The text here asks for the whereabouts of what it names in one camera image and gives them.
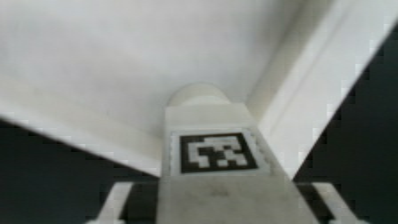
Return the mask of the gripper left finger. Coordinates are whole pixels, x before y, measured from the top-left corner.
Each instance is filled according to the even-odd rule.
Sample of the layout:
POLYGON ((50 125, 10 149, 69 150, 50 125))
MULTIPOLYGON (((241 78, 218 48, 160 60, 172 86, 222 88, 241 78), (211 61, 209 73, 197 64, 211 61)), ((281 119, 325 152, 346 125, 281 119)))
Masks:
POLYGON ((126 224, 126 221, 121 219, 121 214, 131 188, 131 182, 117 182, 114 184, 98 216, 85 224, 126 224))

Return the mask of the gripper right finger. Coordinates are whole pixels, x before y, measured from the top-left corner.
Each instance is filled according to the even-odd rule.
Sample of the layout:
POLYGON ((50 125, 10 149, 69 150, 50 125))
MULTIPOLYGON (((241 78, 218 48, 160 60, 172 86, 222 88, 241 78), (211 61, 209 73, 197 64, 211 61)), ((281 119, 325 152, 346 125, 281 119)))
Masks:
POLYGON ((368 224, 353 214, 334 185, 325 182, 314 182, 313 187, 334 216, 327 224, 368 224))

